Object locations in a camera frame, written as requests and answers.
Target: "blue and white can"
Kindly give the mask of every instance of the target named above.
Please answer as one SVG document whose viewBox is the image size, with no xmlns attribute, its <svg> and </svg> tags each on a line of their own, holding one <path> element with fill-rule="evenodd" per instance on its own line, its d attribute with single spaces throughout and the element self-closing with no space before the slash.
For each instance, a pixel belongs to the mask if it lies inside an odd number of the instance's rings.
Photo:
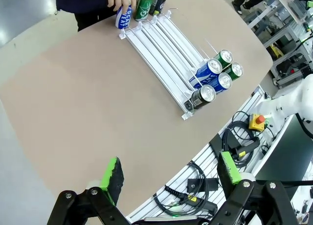
<svg viewBox="0 0 313 225">
<path fill-rule="evenodd" d="M 228 90 L 231 88 L 232 84 L 233 82 L 231 77 L 225 72 L 222 72 L 216 78 L 208 82 L 208 85 L 214 88 L 216 94 L 221 93 L 224 90 Z"/>
<path fill-rule="evenodd" d="M 116 13 L 115 26 L 119 29 L 127 28 L 132 18 L 132 5 L 128 6 L 126 14 L 122 14 L 123 7 L 121 6 Z"/>
<path fill-rule="evenodd" d="M 209 59 L 208 62 L 205 63 L 205 65 L 203 65 L 200 69 L 198 69 L 195 76 L 198 78 L 202 85 L 206 85 L 210 80 L 217 77 L 222 72 L 222 69 L 223 67 L 221 62 L 217 59 L 212 58 Z M 194 88 L 201 88 L 201 85 L 195 77 L 192 77 L 189 82 Z"/>
</svg>

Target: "can lid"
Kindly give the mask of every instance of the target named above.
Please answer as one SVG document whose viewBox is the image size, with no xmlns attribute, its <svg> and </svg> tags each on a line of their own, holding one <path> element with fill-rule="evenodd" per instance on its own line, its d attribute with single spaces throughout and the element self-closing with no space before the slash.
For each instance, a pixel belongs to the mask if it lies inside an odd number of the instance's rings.
<svg viewBox="0 0 313 225">
<path fill-rule="evenodd" d="M 210 85 L 204 85 L 200 89 L 202 98 L 207 102 L 212 102 L 216 98 L 216 92 Z"/>
<path fill-rule="evenodd" d="M 231 63 L 233 62 L 233 55 L 229 50 L 221 50 L 221 57 L 222 59 L 227 62 L 227 63 Z"/>
<path fill-rule="evenodd" d="M 223 69 L 222 64 L 217 59 L 214 58 L 209 59 L 207 65 L 210 68 L 210 70 L 215 74 L 220 74 L 222 72 Z"/>
<path fill-rule="evenodd" d="M 219 82 L 220 82 L 221 86 L 225 89 L 229 89 L 232 85 L 231 77 L 225 72 L 222 72 L 219 75 Z"/>
<path fill-rule="evenodd" d="M 234 62 L 234 63 L 231 65 L 231 67 L 232 67 L 233 72 L 234 72 L 238 77 L 241 77 L 241 76 L 244 74 L 244 69 L 243 69 L 243 67 L 242 67 L 240 64 Z"/>
</svg>

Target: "green can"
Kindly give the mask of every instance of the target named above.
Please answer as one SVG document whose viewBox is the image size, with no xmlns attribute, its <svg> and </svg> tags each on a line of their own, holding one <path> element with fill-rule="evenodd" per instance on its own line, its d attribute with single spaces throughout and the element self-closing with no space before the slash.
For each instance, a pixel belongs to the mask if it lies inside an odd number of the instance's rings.
<svg viewBox="0 0 313 225">
<path fill-rule="evenodd" d="M 224 69 L 223 72 L 227 73 L 231 77 L 231 80 L 235 81 L 237 78 L 242 77 L 244 69 L 240 64 L 234 62 L 231 66 Z"/>
<path fill-rule="evenodd" d="M 152 3 L 153 0 L 138 0 L 134 19 L 136 21 L 145 20 L 148 17 Z"/>
<path fill-rule="evenodd" d="M 221 62 L 223 68 L 233 62 L 233 55 L 229 50 L 221 50 L 214 58 Z"/>
</svg>

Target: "red button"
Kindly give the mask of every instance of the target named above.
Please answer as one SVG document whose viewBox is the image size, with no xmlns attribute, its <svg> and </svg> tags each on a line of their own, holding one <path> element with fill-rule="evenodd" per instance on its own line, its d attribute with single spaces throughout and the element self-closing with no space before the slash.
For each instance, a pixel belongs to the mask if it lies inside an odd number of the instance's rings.
<svg viewBox="0 0 313 225">
<path fill-rule="evenodd" d="M 259 117 L 255 119 L 255 122 L 256 124 L 261 124 L 265 122 L 265 118 L 263 117 L 263 115 L 259 115 Z"/>
</svg>

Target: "cable bundle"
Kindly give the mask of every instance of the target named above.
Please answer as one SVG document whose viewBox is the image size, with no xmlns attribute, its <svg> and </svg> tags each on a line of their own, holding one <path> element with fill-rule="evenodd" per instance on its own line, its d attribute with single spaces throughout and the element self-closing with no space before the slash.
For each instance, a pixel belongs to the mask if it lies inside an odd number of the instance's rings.
<svg viewBox="0 0 313 225">
<path fill-rule="evenodd" d="M 168 215 L 170 215 L 170 216 L 173 216 L 173 217 L 177 217 L 177 216 L 188 216 L 188 215 L 195 215 L 195 214 L 197 214 L 198 212 L 200 212 L 200 211 L 203 209 L 205 202 L 206 202 L 206 201 L 208 200 L 208 198 L 209 198 L 209 185 L 208 185 L 207 181 L 205 180 L 205 179 L 206 179 L 206 175 L 205 175 L 204 171 L 203 171 L 194 161 L 190 161 L 187 165 L 190 166 L 190 167 L 195 168 L 196 170 L 198 170 L 199 176 L 200 176 L 200 179 L 201 179 L 200 184 L 199 184 L 199 186 L 198 186 L 196 192 L 194 193 L 194 196 L 199 193 L 199 190 L 200 190 L 200 188 L 201 188 L 203 182 L 205 183 L 204 196 L 202 197 L 203 202 L 200 203 L 200 204 L 199 204 L 198 206 L 196 206 L 196 207 L 192 207 L 192 208 L 191 208 L 189 211 L 187 211 L 187 212 L 173 212 L 173 211 L 170 210 L 170 208 L 172 208 L 172 207 L 174 207 L 174 206 L 178 206 L 178 205 L 184 204 L 187 200 L 180 201 L 178 204 L 173 205 L 173 206 L 168 206 L 168 205 L 162 204 L 162 203 L 159 201 L 159 199 L 157 198 L 157 194 L 155 193 L 155 194 L 153 195 L 153 198 L 154 198 L 156 204 L 158 205 L 158 207 L 159 207 L 164 213 L 166 213 L 166 214 L 168 214 Z"/>
<path fill-rule="evenodd" d="M 229 151 L 228 149 L 228 143 L 227 143 L 227 139 L 228 139 L 228 135 L 231 132 L 231 130 L 233 130 L 235 127 L 241 128 L 243 129 L 245 132 L 247 132 L 247 134 L 249 135 L 249 138 L 241 138 L 238 136 L 238 134 L 236 133 L 236 135 L 243 140 L 252 140 L 255 136 L 253 134 L 253 132 L 251 130 L 249 130 L 248 124 L 243 122 L 243 121 L 232 121 L 228 127 L 226 128 L 226 130 L 224 131 L 223 137 L 222 137 L 222 149 L 224 151 Z M 253 152 L 249 153 L 247 157 L 245 157 L 242 160 L 239 159 L 234 159 L 235 165 L 237 168 L 242 168 L 242 167 L 246 167 L 249 162 L 251 161 L 253 157 Z"/>
</svg>

